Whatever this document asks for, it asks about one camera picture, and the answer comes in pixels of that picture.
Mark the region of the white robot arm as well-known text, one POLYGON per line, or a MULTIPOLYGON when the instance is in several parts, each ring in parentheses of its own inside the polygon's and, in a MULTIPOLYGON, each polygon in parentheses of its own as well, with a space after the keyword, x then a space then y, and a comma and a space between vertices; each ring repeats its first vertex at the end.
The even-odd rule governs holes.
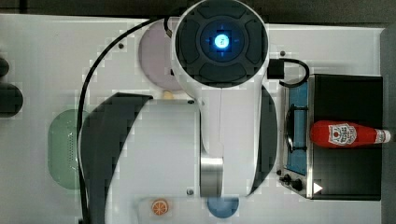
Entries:
POLYGON ((118 92, 79 124, 87 193, 79 224, 149 224, 159 203, 191 199, 229 219, 272 169, 263 19, 240 0, 200 0, 180 16, 170 60, 185 99, 118 92))

